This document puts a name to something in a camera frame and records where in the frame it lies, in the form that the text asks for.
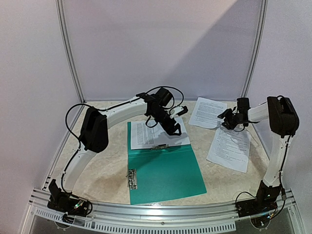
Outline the folder spine metal clip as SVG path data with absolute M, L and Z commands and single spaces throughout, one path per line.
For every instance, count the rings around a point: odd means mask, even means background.
M 160 144 L 160 145 L 154 145 L 150 148 L 150 150 L 162 150 L 169 148 L 168 144 Z

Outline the green file folder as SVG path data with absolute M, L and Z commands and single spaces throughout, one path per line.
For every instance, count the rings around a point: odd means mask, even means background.
M 175 200 L 207 192 L 190 144 L 162 150 L 128 148 L 128 169 L 136 169 L 137 174 L 138 188 L 130 190 L 132 205 Z

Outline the folder cover metal clip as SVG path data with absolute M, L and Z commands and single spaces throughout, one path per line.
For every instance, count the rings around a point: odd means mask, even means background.
M 137 170 L 136 169 L 129 169 L 128 174 L 126 176 L 128 179 L 128 187 L 130 190 L 136 190 L 137 186 Z

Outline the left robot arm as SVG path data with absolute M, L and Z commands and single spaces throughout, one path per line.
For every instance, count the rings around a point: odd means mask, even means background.
M 167 107 L 173 98 L 169 87 L 158 87 L 154 94 L 140 93 L 123 103 L 106 109 L 89 106 L 77 137 L 78 149 L 69 159 L 57 177 L 50 180 L 48 190 L 55 195 L 53 203 L 63 212 L 69 211 L 73 204 L 71 194 L 74 185 L 87 164 L 96 154 L 104 151 L 109 144 L 108 130 L 116 124 L 132 117 L 145 115 L 153 118 L 170 136 L 180 136 L 181 126 L 175 117 L 188 111 L 186 106 Z

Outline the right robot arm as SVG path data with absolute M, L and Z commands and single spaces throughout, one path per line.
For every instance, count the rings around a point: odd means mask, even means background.
M 257 107 L 250 107 L 249 99 L 237 99 L 236 107 L 226 109 L 217 116 L 223 120 L 222 126 L 234 130 L 237 125 L 244 127 L 263 120 L 269 121 L 272 133 L 272 150 L 266 173 L 260 182 L 256 198 L 252 202 L 255 212 L 261 213 L 278 197 L 282 190 L 283 169 L 289 153 L 289 147 L 299 127 L 299 117 L 288 97 L 279 95 L 267 97 L 267 101 Z

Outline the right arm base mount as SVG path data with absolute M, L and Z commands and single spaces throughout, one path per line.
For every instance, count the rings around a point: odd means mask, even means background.
M 238 202 L 238 198 L 242 194 L 248 194 L 252 197 L 252 199 Z M 243 192 L 240 192 L 235 198 L 235 207 L 237 209 L 237 213 L 239 217 L 246 217 L 246 216 L 251 216 L 255 214 L 260 214 L 260 213 L 268 212 L 271 209 L 274 209 L 274 212 L 272 214 L 269 214 L 267 217 L 267 219 L 273 219 L 276 216 L 278 216 L 285 207 L 287 196 L 286 196 L 286 191 L 284 188 L 281 189 L 281 197 L 283 200 L 283 205 L 281 209 L 278 211 L 277 210 L 278 205 L 276 202 L 269 202 L 266 204 L 257 205 L 256 196 L 252 195 L 251 193 L 247 191 L 243 191 Z

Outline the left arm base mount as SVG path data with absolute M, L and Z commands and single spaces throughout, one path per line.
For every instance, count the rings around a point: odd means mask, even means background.
M 93 205 L 89 200 L 62 191 L 55 179 L 51 180 L 48 190 L 50 192 L 47 204 L 49 209 L 82 217 L 88 216 L 93 211 Z

